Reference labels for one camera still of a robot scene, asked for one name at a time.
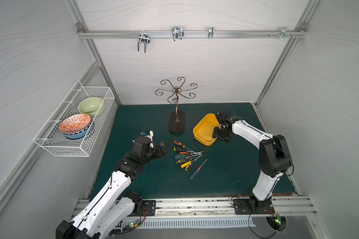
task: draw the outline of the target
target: green table surface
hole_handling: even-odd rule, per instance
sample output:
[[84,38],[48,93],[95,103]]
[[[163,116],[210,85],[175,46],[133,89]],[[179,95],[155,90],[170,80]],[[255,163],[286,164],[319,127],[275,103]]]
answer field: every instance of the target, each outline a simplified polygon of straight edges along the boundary
[[[100,191],[109,179],[112,169],[125,153],[133,146],[132,140],[143,130],[154,132],[153,141],[170,144],[168,155],[145,165],[122,195],[135,191],[143,198],[178,198],[230,196],[249,194],[259,176],[258,149],[240,136],[234,136],[230,142],[217,139],[211,146],[198,142],[193,135],[193,128],[208,113],[217,113],[226,109],[232,114],[244,118],[249,124],[263,130],[258,117],[250,103],[223,104],[180,104],[179,110],[186,114],[186,126],[183,133],[172,134],[168,130],[168,120],[174,105],[122,105],[118,108],[110,133],[100,169],[94,184],[91,199]],[[174,140],[180,141],[194,151],[205,151],[206,156],[197,160],[191,171],[185,171],[176,165],[173,156]],[[192,181],[190,175],[202,164],[199,174]],[[291,193],[294,187],[283,175],[277,183],[274,193]]]

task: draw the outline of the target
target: wall hook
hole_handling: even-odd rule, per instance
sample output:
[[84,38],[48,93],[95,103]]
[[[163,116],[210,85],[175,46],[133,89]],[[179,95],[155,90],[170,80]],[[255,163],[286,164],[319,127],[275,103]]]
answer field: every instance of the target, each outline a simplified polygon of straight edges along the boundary
[[137,43],[137,50],[140,51],[140,45],[144,44],[144,50],[146,53],[146,49],[148,47],[148,43],[150,43],[150,37],[144,33],[142,33],[141,35],[139,35],[139,41]]
[[209,39],[213,38],[213,34],[214,34],[214,27],[209,27],[209,35],[207,36]]
[[182,40],[182,37],[184,35],[183,28],[180,27],[180,26],[173,27],[172,28],[172,35],[173,35],[173,40],[174,41],[176,41],[176,38]]

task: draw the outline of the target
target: white wire basket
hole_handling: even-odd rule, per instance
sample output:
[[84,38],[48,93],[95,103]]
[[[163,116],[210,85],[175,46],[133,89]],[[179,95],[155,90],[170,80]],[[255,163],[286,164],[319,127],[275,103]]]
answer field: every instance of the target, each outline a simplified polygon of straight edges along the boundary
[[[103,99],[99,113],[92,119],[83,138],[79,140],[66,138],[58,129],[60,123],[69,116],[79,114],[78,104],[90,97]],[[54,156],[89,157],[113,102],[114,95],[109,87],[82,86],[78,81],[33,141]]]

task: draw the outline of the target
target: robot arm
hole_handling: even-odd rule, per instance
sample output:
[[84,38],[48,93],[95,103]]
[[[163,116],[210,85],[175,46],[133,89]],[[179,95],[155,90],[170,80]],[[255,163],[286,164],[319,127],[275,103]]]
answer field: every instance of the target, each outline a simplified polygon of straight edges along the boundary
[[230,141],[233,134],[252,143],[259,150],[261,172],[250,194],[250,206],[258,209],[269,203],[273,189],[280,177],[292,165],[286,139],[263,132],[240,117],[229,116],[225,110],[216,115],[220,127],[215,127],[213,138]]
[[166,156],[168,144],[153,141],[153,131],[145,130],[133,141],[133,149],[114,167],[104,187],[93,200],[69,223],[62,221],[56,229],[56,239],[102,239],[131,213],[139,213],[142,197],[130,192],[113,207],[119,195],[142,172],[151,160]]

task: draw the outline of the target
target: blue bowl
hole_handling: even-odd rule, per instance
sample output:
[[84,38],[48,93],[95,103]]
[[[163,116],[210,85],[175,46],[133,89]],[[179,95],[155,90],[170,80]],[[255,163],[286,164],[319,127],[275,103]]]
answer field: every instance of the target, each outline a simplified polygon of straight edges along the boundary
[[89,128],[87,128],[86,130],[82,131],[81,133],[77,133],[77,134],[74,134],[74,135],[67,135],[67,134],[63,134],[65,137],[67,137],[68,139],[71,139],[71,140],[76,140],[76,139],[79,139],[79,138],[82,138],[85,136],[86,132],[88,131]]

